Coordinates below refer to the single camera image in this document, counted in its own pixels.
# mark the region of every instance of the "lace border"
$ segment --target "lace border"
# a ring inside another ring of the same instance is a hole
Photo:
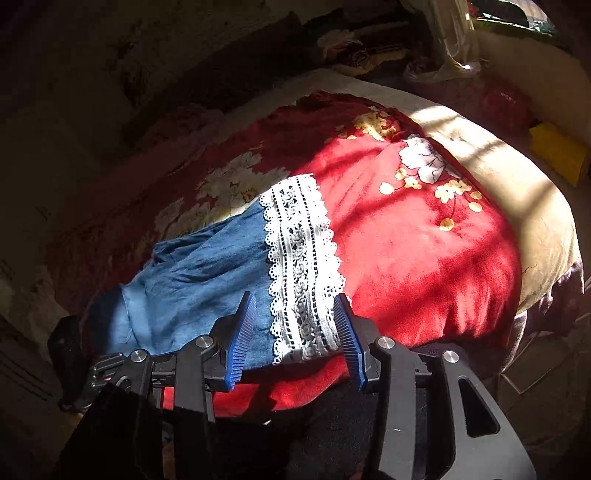
[[[334,232],[316,180],[289,177],[260,198],[267,221],[273,296],[273,363],[299,362],[340,348],[333,299],[343,291]]]

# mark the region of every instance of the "yellow object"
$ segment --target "yellow object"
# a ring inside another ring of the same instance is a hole
[[[544,122],[530,129],[531,148],[574,187],[584,173],[590,149]]]

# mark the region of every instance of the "metal screw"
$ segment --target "metal screw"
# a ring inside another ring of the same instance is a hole
[[[460,356],[456,352],[454,352],[453,350],[447,350],[447,351],[443,352],[443,358],[445,359],[446,362],[450,362],[451,364],[454,364],[460,359]]]
[[[147,356],[148,354],[145,352],[145,350],[134,350],[133,352],[131,352],[131,355],[129,357],[131,358],[132,362],[138,364],[146,360]]]
[[[208,348],[213,345],[213,338],[211,338],[209,335],[201,335],[200,337],[197,337],[195,343],[201,348]]]
[[[396,342],[392,340],[390,337],[380,337],[378,338],[378,346],[381,348],[385,348],[386,350],[390,350],[391,348],[396,345]]]

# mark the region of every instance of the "red blanket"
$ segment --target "red blanket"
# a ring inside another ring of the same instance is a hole
[[[401,112],[324,92],[279,108],[162,178],[134,204],[58,239],[47,258],[58,302],[80,311],[98,288],[130,280],[162,238],[159,212],[176,205],[178,218],[208,200],[196,196],[208,171],[249,151],[261,156],[254,173],[280,166],[313,174],[345,293],[383,334],[410,347],[442,338],[505,346],[521,268],[499,208]],[[245,372],[234,391],[216,395],[216,412],[302,406],[345,377],[340,355]]]

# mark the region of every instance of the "blue cloth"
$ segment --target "blue cloth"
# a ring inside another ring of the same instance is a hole
[[[178,350],[236,312],[242,295],[256,297],[256,323],[245,368],[269,365],[272,297],[263,207],[154,246],[152,259],[127,285],[102,294],[89,309],[89,334],[99,353],[136,348]]]

